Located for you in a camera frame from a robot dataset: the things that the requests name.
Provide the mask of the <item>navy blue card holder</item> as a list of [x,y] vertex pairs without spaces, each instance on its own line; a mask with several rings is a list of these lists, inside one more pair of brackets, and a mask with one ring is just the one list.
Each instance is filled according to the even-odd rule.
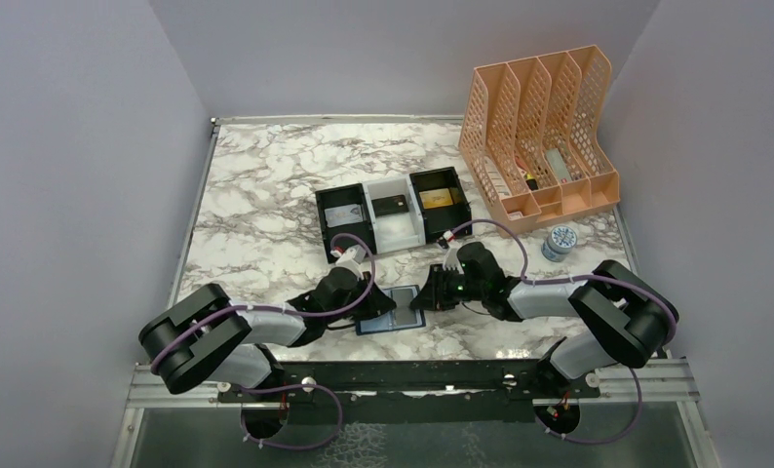
[[379,317],[357,323],[356,335],[424,328],[426,326],[424,312],[421,309],[409,307],[419,291],[420,288],[417,285],[399,286],[385,290],[386,295],[396,303],[396,307]]

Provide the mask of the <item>silver credit card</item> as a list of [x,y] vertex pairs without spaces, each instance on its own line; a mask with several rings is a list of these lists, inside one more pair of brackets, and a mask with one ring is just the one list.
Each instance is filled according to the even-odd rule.
[[356,224],[365,220],[360,204],[348,204],[324,209],[327,227]]

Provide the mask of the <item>black white three-compartment tray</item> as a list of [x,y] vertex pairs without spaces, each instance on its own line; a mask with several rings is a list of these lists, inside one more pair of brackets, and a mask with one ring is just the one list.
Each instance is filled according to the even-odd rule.
[[328,263],[336,261],[330,241],[337,234],[388,254],[435,243],[473,218],[454,167],[318,190],[315,198]]

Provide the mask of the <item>orange plastic file organizer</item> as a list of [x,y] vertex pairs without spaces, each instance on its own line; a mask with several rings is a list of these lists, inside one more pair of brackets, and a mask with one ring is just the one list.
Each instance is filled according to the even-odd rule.
[[[458,148],[492,219],[523,234],[616,207],[620,176],[598,142],[611,73],[597,45],[474,69]],[[551,148],[572,182],[558,183]]]

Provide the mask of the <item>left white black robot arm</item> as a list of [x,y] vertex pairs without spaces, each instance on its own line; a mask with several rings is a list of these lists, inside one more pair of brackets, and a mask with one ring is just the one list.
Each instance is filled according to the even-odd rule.
[[305,346],[335,322],[375,319],[396,306],[370,273],[342,267],[281,304],[238,303],[221,285],[209,283],[147,323],[138,342],[152,373],[173,395],[205,381],[269,389],[286,378],[270,345]]

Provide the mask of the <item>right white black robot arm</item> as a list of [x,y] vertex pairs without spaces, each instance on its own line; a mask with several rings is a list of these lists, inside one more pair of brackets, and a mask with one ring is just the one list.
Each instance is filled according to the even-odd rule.
[[585,324],[585,331],[561,338],[537,362],[535,378],[549,392],[614,364],[640,369],[677,330],[671,302],[615,260],[587,275],[534,280],[506,274],[480,242],[459,248],[455,258],[456,266],[431,265],[411,308],[445,311],[477,301],[503,322],[570,317]]

